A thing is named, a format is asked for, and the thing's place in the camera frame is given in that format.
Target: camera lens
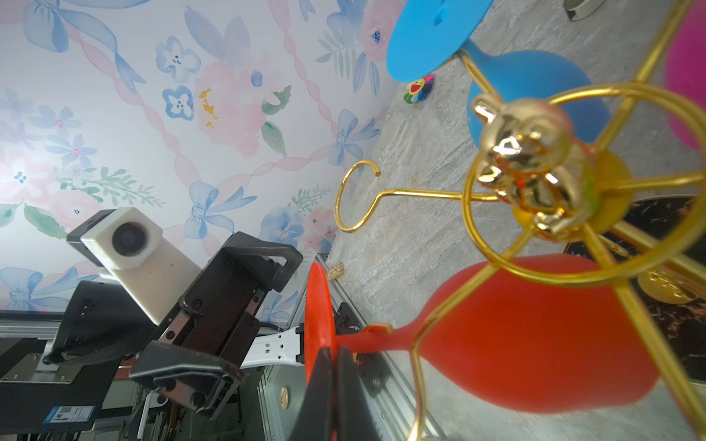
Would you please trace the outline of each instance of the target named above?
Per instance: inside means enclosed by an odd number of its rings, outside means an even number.
[[[113,248],[120,255],[136,254],[146,243],[144,230],[135,224],[122,224],[113,233]]]

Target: gold hook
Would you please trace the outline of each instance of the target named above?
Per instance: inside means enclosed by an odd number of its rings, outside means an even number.
[[[336,218],[336,225],[338,225],[338,228],[341,231],[344,231],[346,233],[358,231],[361,226],[368,222],[368,219],[370,219],[370,216],[373,215],[373,212],[378,207],[380,199],[384,198],[385,196],[416,196],[418,198],[461,200],[461,193],[458,193],[457,191],[419,190],[416,188],[390,188],[388,190],[383,190],[378,193],[378,195],[375,197],[375,200],[370,205],[368,212],[365,214],[365,216],[363,216],[363,219],[360,219],[354,226],[345,226],[343,222],[341,222],[340,214],[340,204],[341,196],[343,196],[343,189],[345,188],[346,183],[348,182],[348,178],[351,176],[353,171],[358,167],[362,167],[364,165],[367,165],[372,168],[373,173],[375,173],[375,176],[380,176],[380,167],[378,167],[378,165],[372,159],[360,160],[353,164],[353,167],[351,167],[351,169],[346,173],[346,176],[343,176],[343,181],[341,181],[341,185],[338,187],[338,193],[336,194],[336,205],[333,210],[333,213]],[[471,195],[471,200],[482,202],[495,202],[498,200],[498,197],[495,195],[474,193]]]

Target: white bracket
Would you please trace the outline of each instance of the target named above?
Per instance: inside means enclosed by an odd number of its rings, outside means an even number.
[[[255,341],[250,346],[240,368],[256,368],[275,364],[303,366],[302,363],[297,363],[297,356],[302,353],[303,348],[299,334],[297,334],[297,329],[293,327],[279,334],[255,337]]]

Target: gold teddy bear figurine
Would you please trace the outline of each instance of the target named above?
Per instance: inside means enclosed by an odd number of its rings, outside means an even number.
[[[532,213],[542,236],[568,238],[598,206],[594,153],[574,136],[568,115],[532,98],[504,104],[481,94],[470,105],[484,124],[478,180]]]

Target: gold metal stand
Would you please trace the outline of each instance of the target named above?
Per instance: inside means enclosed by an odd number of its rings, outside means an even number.
[[[418,335],[414,338],[410,358],[417,389],[417,414],[408,441],[417,441],[424,431],[426,386],[424,384],[424,374],[419,357],[419,347],[422,341],[440,320],[468,296],[473,294],[475,289],[481,286],[499,269],[516,274],[523,279],[554,286],[579,287],[597,284],[612,285],[617,299],[627,312],[633,326],[638,331],[645,347],[651,354],[659,372],[662,374],[665,383],[669,386],[676,403],[680,406],[684,416],[692,425],[698,438],[702,441],[706,441],[706,410],[694,391],[681,363],[675,357],[671,347],[659,331],[659,328],[657,328],[652,321],[645,305],[628,283],[628,279],[636,277],[645,271],[655,268],[666,268],[669,274],[675,274],[691,284],[691,286],[698,286],[700,289],[695,290],[695,292],[699,291],[703,293],[706,291],[703,289],[703,287],[706,286],[706,267],[681,255],[681,253],[698,240],[706,230],[706,169],[675,176],[633,179],[630,177],[629,171],[625,168],[624,164],[615,157],[614,154],[605,151],[610,142],[623,127],[633,110],[636,100],[644,99],[665,108],[674,116],[680,118],[692,130],[694,137],[702,148],[702,153],[706,156],[706,113],[698,105],[680,95],[647,84],[655,66],[668,47],[671,38],[678,30],[679,24],[687,14],[691,3],[691,0],[684,0],[677,3],[663,29],[657,36],[652,50],[640,67],[633,82],[580,87],[546,100],[547,103],[556,106],[591,97],[621,98],[622,103],[618,111],[614,114],[613,118],[594,144],[584,146],[578,140],[571,141],[573,144],[566,147],[566,153],[562,153],[563,156],[560,156],[564,162],[542,163],[540,156],[531,156],[533,154],[532,152],[546,151],[546,148],[544,150],[536,148],[538,145],[541,145],[542,136],[546,136],[547,133],[549,133],[550,136],[556,135],[557,133],[560,135],[561,131],[547,131],[541,129],[539,132],[535,131],[529,133],[529,135],[517,134],[503,141],[509,141],[516,149],[516,152],[530,155],[531,160],[536,160],[532,163],[533,165],[537,164],[539,168],[548,167],[549,171],[542,169],[541,172],[538,172],[539,174],[531,178],[535,181],[538,179],[541,181],[539,184],[533,183],[533,185],[537,185],[536,188],[530,188],[528,190],[526,186],[521,186],[522,191],[518,191],[516,186],[513,187],[516,180],[519,179],[517,177],[519,175],[516,173],[517,169],[512,169],[512,164],[507,160],[502,163],[506,166],[510,164],[507,169],[501,170],[496,165],[493,165],[495,164],[493,163],[493,158],[504,155],[506,153],[505,150],[509,147],[503,147],[503,144],[500,144],[500,147],[479,146],[481,152],[477,155],[466,176],[463,192],[456,193],[409,188],[384,190],[375,197],[375,200],[361,220],[353,226],[345,226],[340,216],[340,202],[343,190],[351,173],[358,167],[364,165],[370,166],[376,176],[380,176],[381,172],[375,162],[370,159],[364,159],[357,162],[348,173],[346,173],[338,189],[335,203],[335,219],[338,227],[342,231],[357,231],[365,225],[377,208],[380,199],[385,196],[401,195],[460,200],[466,230],[473,240],[474,245],[489,261],[488,265],[464,283],[455,293],[448,297],[425,318]],[[526,114],[528,112],[527,109],[534,110],[535,112],[542,111],[542,109],[546,110],[545,104],[536,104],[533,107],[530,105],[531,103],[527,104],[524,102],[522,104],[524,107],[520,110],[517,110],[516,104],[504,104],[501,96],[478,69],[469,54],[466,51],[460,50],[456,55],[473,80],[476,81],[481,90],[485,92],[485,94],[481,96],[483,98],[475,102],[478,105],[476,109],[480,109],[478,111],[479,114],[487,114],[484,113],[486,112],[486,107],[484,106],[488,103],[495,107],[501,107],[501,111],[512,112],[510,109],[515,109],[514,111],[519,112],[519,114]],[[487,119],[484,130],[488,129],[492,121],[498,117],[497,114],[492,114],[491,116],[491,118]],[[570,153],[577,151],[580,152],[578,156]],[[586,167],[596,167],[595,173],[588,173],[585,175],[587,177],[582,174],[577,175],[575,172],[574,174],[568,173],[568,169],[565,167],[566,161],[576,160],[577,157],[589,159],[594,157],[595,162],[589,162],[587,160],[584,163],[585,167],[582,169],[583,171],[581,173],[585,173],[587,170]],[[520,171],[525,173],[523,176],[529,176],[527,175],[528,170],[529,169]],[[484,177],[481,183],[490,188],[493,193],[472,192],[473,186],[479,182],[480,176]],[[576,182],[580,182],[584,185],[586,191],[583,193],[574,192],[570,195],[566,195],[566,192],[547,193],[546,191],[547,188],[552,188],[555,184],[557,188],[561,186],[564,186],[562,188],[575,188]],[[677,186],[698,186],[701,192],[695,199],[690,212],[664,240],[658,241],[649,234],[621,220],[629,202],[632,200],[634,192],[673,188]],[[561,193],[564,199],[555,201],[556,203],[554,205],[548,205],[555,210],[553,215],[548,216],[548,214],[544,212],[546,210],[542,209],[541,206],[528,205],[522,199],[525,196],[523,191],[534,191],[536,195],[549,196]],[[572,218],[569,216],[567,221],[565,207],[575,207],[576,203],[582,202],[581,198],[587,197],[595,197],[598,200],[597,205],[591,206],[592,211],[590,217],[585,221],[574,220],[572,224],[571,219],[582,218]],[[502,254],[498,254],[494,251],[481,237],[473,220],[471,204],[471,202],[476,201],[491,202],[499,200],[513,205],[515,217],[523,227],[522,233],[515,240],[514,244]],[[551,223],[557,219],[563,223]],[[621,247],[618,247],[615,243],[601,236],[605,231],[610,231],[625,241],[632,243],[642,251],[642,254],[630,256],[630,258],[620,264],[616,263],[610,250],[622,255]],[[595,260],[599,263],[600,268],[589,272],[554,274],[529,270],[513,263],[512,259],[525,247],[530,239],[535,236],[556,241],[583,241]]]

